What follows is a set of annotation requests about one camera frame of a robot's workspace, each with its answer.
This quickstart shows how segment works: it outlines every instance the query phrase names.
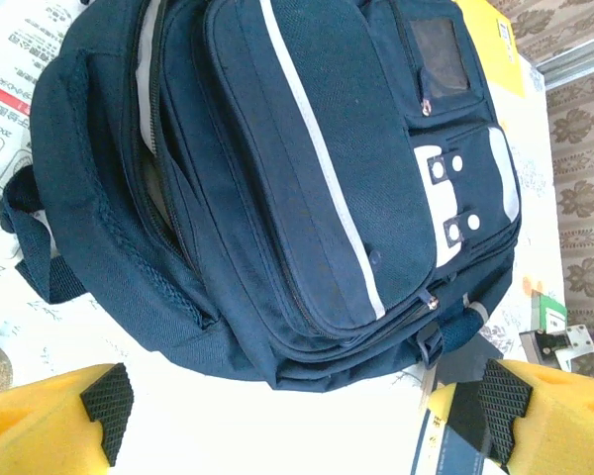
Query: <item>white table surface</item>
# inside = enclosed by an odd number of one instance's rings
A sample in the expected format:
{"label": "white table surface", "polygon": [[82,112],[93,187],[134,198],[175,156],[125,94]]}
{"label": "white table surface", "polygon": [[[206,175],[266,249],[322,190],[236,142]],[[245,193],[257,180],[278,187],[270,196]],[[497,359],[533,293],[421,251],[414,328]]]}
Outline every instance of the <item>white table surface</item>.
{"label": "white table surface", "polygon": [[[26,1],[25,8],[7,0],[3,9],[13,7],[13,20],[61,3]],[[483,330],[514,358],[523,357],[519,331],[530,325],[524,277],[563,301],[543,80],[525,61],[523,69],[526,100],[493,90],[520,174],[524,225],[515,284]],[[27,132],[12,138],[18,156],[28,140]],[[0,155],[0,194],[15,161],[13,153]],[[102,362],[128,367],[136,401],[111,473],[408,473],[422,415],[418,367],[326,395],[206,377],[143,350],[91,296],[41,302],[13,268],[18,258],[17,243],[0,231],[0,346],[15,385]]]}

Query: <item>yellow foam block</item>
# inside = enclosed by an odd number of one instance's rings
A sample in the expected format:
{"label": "yellow foam block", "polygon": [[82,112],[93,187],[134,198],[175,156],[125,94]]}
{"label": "yellow foam block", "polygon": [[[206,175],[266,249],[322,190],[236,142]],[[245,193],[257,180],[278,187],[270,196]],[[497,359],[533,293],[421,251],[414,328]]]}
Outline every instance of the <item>yellow foam block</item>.
{"label": "yellow foam block", "polygon": [[486,0],[453,0],[464,14],[486,79],[526,97],[511,22]]}
{"label": "yellow foam block", "polygon": [[533,387],[515,420],[508,463],[515,475],[594,475],[594,379],[521,361],[500,361]]}
{"label": "yellow foam block", "polygon": [[0,474],[102,475],[102,425],[80,394],[114,365],[102,364],[0,393]]}

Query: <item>floral pattern wall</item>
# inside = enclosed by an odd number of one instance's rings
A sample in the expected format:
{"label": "floral pattern wall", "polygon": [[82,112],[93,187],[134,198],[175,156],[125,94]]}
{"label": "floral pattern wall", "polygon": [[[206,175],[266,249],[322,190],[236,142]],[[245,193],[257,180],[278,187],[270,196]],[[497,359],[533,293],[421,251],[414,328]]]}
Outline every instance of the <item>floral pattern wall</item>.
{"label": "floral pattern wall", "polygon": [[594,0],[489,0],[513,23],[521,54],[539,64],[594,39]]}
{"label": "floral pattern wall", "polygon": [[[572,325],[594,330],[594,74],[549,91],[547,106],[565,303]],[[576,370],[594,377],[594,354]]]}

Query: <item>navy blue backpack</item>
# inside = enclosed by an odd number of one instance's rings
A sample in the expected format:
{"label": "navy blue backpack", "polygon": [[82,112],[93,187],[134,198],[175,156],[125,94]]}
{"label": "navy blue backpack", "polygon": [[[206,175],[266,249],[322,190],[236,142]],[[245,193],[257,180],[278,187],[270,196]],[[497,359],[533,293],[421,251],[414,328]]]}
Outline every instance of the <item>navy blue backpack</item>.
{"label": "navy blue backpack", "polygon": [[195,371],[432,367],[511,283],[518,181],[450,0],[97,0],[31,133],[0,205],[19,271]]}

